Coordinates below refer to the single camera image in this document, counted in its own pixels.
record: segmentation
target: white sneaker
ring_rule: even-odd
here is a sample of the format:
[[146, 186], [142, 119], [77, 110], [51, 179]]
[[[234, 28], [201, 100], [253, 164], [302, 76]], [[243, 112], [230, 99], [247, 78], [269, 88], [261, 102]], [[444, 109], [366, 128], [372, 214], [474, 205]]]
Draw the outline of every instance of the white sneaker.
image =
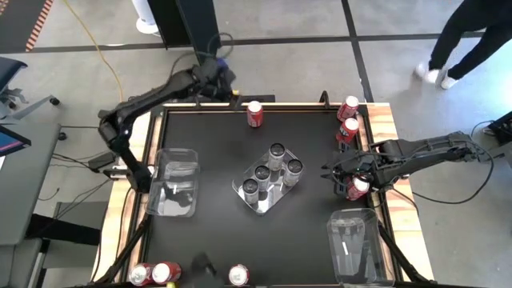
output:
[[435, 84], [435, 81], [438, 79], [439, 75], [439, 69], [432, 69], [429, 70], [428, 63], [421, 62], [416, 66], [416, 69], [414, 69], [414, 72], [418, 77], [423, 79], [423, 81]]
[[448, 76], [448, 73], [446, 73], [445, 77], [442, 79], [441, 88], [443, 88], [444, 90], [448, 90], [457, 82], [458, 80], [453, 79], [452, 77]]

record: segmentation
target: computer monitor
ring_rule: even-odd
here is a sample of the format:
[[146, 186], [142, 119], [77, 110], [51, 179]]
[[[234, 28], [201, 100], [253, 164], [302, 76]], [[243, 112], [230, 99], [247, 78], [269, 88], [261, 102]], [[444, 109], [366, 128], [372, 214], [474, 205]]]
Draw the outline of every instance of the computer monitor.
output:
[[0, 126], [0, 157], [32, 145], [32, 142], [15, 132]]

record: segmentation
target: soda can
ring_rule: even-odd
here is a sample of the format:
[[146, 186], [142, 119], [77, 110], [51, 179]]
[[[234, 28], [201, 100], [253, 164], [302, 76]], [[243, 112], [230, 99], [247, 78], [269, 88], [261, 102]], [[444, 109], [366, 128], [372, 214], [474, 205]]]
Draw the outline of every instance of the soda can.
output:
[[258, 182], [258, 189], [260, 191], [266, 191], [270, 180], [270, 169], [267, 166], [261, 165], [256, 167], [254, 170], [254, 176]]
[[255, 204], [259, 200], [258, 183], [254, 179], [247, 179], [242, 184], [242, 190], [248, 204]]
[[151, 276], [160, 285], [176, 282], [182, 276], [182, 268], [175, 262], [160, 262], [153, 268]]
[[144, 286], [153, 283], [152, 270], [154, 265], [139, 263], [131, 271], [128, 279], [135, 286]]
[[281, 143], [272, 144], [269, 149], [269, 168], [272, 171], [279, 171], [284, 157], [285, 147]]
[[249, 270], [242, 264], [237, 264], [230, 269], [230, 282], [235, 287], [242, 287], [249, 281]]
[[254, 128], [263, 124], [263, 107], [260, 102], [251, 101], [247, 106], [247, 123]]
[[357, 200], [364, 194], [368, 193], [369, 189], [370, 184], [368, 182], [354, 177], [346, 186], [346, 198], [351, 201]]
[[294, 186], [297, 184], [298, 179], [302, 173], [302, 162], [298, 159], [291, 159], [286, 165], [285, 174], [282, 177], [282, 182], [286, 186]]
[[343, 122], [348, 118], [354, 116], [355, 112], [358, 110], [359, 100], [354, 96], [348, 96], [345, 99], [343, 105], [341, 105], [338, 109], [338, 113], [336, 116], [338, 120]]
[[338, 142], [350, 143], [352, 138], [359, 132], [359, 122], [354, 118], [348, 118], [339, 127], [336, 133], [336, 140]]

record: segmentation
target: clear plastic bin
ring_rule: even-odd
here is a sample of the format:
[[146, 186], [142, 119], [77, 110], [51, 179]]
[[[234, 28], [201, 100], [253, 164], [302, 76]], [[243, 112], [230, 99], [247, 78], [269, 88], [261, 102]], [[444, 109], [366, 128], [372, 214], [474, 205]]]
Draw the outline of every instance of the clear plastic bin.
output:
[[294, 186], [286, 186], [282, 180], [286, 171], [286, 165], [292, 159], [298, 159], [288, 149], [285, 150], [283, 162], [280, 170], [270, 171], [270, 180], [264, 191], [258, 192], [258, 201], [254, 204], [250, 204], [246, 201], [245, 194], [242, 189], [242, 184], [247, 179], [256, 179], [254, 171], [258, 166], [268, 166], [269, 153], [266, 152], [259, 160], [251, 165], [245, 172], [237, 175], [233, 179], [233, 190], [237, 195], [258, 215], [264, 215], [270, 208], [272, 208], [279, 200], [283, 198], [286, 193], [290, 192], [295, 186], [300, 185], [300, 178], [304, 176], [306, 172], [306, 166], [302, 164], [302, 172], [299, 176], [299, 181]]
[[190, 217], [198, 197], [198, 154], [188, 149], [157, 152], [146, 213]]
[[391, 287], [394, 284], [382, 253], [377, 224], [372, 209], [340, 210], [330, 216], [327, 223], [330, 252], [340, 285]]

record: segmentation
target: white base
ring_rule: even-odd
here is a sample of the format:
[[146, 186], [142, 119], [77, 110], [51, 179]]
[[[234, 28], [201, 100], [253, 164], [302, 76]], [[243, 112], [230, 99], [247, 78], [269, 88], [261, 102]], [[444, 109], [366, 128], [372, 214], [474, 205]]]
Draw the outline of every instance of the white base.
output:
[[153, 25], [148, 25], [140, 18], [137, 20], [137, 23], [135, 25], [137, 27], [138, 32], [143, 34], [155, 34], [158, 32], [158, 27], [156, 23]]

